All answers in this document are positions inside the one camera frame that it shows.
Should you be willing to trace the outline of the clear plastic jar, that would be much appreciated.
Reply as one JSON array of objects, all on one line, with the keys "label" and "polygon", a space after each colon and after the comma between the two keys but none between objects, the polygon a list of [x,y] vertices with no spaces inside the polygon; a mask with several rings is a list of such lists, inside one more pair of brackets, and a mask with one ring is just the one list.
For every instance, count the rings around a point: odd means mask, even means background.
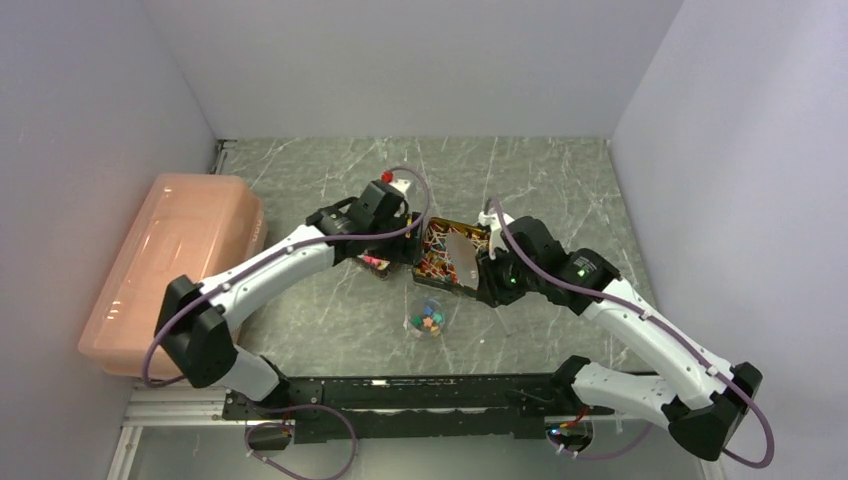
[{"label": "clear plastic jar", "polygon": [[434,299],[421,298],[407,307],[403,327],[415,338],[437,338],[444,333],[446,326],[444,309]]}]

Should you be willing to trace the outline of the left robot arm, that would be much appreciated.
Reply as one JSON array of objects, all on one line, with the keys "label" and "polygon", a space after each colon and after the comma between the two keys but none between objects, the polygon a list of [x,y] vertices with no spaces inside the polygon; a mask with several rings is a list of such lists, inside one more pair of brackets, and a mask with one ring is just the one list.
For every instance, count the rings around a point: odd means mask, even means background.
[{"label": "left robot arm", "polygon": [[237,345],[234,332],[291,286],[347,259],[375,251],[391,261],[407,261],[424,219],[409,207],[412,186],[387,171],[360,196],[317,210],[243,263],[199,282],[185,275],[170,281],[143,361],[145,383],[166,386],[149,372],[153,354],[163,349],[179,370],[178,380],[196,389],[234,390],[261,419],[279,417],[290,404],[289,379],[270,360]]}]

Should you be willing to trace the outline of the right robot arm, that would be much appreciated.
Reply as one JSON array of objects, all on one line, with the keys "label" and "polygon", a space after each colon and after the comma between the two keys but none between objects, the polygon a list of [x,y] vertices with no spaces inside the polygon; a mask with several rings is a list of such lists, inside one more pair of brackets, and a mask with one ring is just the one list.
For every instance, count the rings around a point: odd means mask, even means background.
[{"label": "right robot arm", "polygon": [[639,417],[706,461],[729,452],[747,413],[764,417],[754,402],[762,372],[693,341],[602,255],[587,248],[566,251],[530,216],[489,211],[479,214],[478,223],[489,233],[488,250],[478,257],[480,299],[500,306],[538,293],[608,330],[653,370],[640,376],[573,355],[551,377],[557,411],[574,415],[592,406]]}]

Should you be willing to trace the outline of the gold tin of lollipops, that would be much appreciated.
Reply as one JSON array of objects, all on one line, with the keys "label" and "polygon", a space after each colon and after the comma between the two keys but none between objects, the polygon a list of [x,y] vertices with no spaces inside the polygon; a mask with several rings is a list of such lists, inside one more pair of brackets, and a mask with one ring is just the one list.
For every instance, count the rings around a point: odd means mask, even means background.
[{"label": "gold tin of lollipops", "polygon": [[450,234],[458,234],[469,240],[477,257],[488,253],[490,233],[487,228],[432,217],[420,240],[419,260],[412,267],[412,279],[417,284],[474,297],[477,286],[469,286],[460,279],[449,253]]}]

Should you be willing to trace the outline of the gold tin of star candies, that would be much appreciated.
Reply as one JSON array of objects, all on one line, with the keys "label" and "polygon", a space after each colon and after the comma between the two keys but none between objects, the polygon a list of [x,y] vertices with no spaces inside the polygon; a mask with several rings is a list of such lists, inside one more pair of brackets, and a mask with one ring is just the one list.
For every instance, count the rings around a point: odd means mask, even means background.
[{"label": "gold tin of star candies", "polygon": [[370,254],[360,254],[351,261],[380,280],[389,278],[397,268],[395,262]]}]

